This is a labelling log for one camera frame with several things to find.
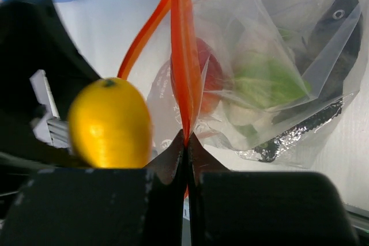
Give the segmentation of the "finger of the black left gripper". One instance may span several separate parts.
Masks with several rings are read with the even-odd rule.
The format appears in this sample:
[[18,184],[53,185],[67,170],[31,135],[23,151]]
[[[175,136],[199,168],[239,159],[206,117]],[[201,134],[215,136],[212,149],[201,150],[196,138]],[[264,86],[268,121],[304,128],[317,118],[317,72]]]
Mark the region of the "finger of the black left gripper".
[[31,77],[43,70],[59,115],[67,119],[71,103],[99,75],[78,52],[53,0],[5,0],[1,3],[1,152],[60,167],[85,167],[66,149],[38,140],[32,121],[46,106],[36,98]]

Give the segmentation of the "orange yellow mango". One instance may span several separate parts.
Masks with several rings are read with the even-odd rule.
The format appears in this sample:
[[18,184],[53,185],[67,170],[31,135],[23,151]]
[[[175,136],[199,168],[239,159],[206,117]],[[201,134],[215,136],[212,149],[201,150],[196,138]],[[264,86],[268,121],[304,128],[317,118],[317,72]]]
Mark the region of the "orange yellow mango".
[[93,168],[142,168],[151,158],[150,112],[129,81],[103,78],[83,88],[67,121],[73,150]]

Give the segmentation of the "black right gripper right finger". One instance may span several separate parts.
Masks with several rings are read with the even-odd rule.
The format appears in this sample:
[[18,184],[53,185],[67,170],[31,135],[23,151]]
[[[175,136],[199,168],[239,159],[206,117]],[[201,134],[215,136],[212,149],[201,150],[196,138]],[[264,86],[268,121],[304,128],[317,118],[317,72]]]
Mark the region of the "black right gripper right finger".
[[358,245],[340,195],[318,172],[230,171],[187,144],[193,245]]

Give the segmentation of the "red orange mango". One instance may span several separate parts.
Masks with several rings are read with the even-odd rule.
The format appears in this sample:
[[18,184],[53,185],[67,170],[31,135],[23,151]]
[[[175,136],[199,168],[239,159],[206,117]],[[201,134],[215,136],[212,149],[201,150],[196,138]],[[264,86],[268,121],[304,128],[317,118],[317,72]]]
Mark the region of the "red orange mango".
[[[199,37],[196,38],[196,41],[200,69],[203,71],[204,67],[207,67],[205,87],[199,112],[199,116],[204,118],[213,114],[220,102],[221,97],[214,92],[223,90],[225,74],[212,47]],[[160,68],[149,92],[148,105],[153,112],[158,111],[160,108],[179,110],[176,106],[174,86],[171,60],[169,59]]]

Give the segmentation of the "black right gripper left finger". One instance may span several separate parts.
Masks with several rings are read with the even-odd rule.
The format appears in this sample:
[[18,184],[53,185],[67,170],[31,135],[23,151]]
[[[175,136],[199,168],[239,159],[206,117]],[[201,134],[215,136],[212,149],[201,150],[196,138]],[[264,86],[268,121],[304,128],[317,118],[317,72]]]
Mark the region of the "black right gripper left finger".
[[183,133],[142,169],[41,169],[22,183],[2,245],[181,245]]

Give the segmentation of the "grey toy fish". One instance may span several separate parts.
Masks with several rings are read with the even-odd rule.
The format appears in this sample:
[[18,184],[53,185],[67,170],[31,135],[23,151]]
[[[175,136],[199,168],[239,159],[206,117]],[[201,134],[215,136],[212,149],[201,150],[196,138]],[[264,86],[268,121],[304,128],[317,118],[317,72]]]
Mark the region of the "grey toy fish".
[[342,112],[344,81],[354,67],[363,35],[359,0],[334,0],[321,15],[309,37],[305,52],[297,54],[299,73],[317,97],[280,112],[273,123],[303,115],[283,133],[254,148],[259,162],[273,162],[284,149],[302,136],[323,126]]

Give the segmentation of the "white cauliflower with leaves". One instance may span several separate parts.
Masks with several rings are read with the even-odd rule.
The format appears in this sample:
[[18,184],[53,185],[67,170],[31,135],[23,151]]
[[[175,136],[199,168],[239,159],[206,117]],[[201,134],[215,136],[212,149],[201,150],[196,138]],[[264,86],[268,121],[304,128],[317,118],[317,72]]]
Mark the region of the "white cauliflower with leaves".
[[260,143],[260,135],[272,119],[292,103],[309,98],[311,85],[291,62],[266,54],[245,51],[232,60],[232,96],[223,108],[229,123],[241,135],[239,147]]

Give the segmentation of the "clear orange-zip plastic bag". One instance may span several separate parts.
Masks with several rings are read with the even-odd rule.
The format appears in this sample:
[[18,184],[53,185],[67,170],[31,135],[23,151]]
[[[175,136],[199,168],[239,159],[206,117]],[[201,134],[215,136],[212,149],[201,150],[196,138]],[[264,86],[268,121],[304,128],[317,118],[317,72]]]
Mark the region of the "clear orange-zip plastic bag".
[[307,167],[357,95],[368,0],[160,0],[118,70],[153,58],[156,121],[258,162]]

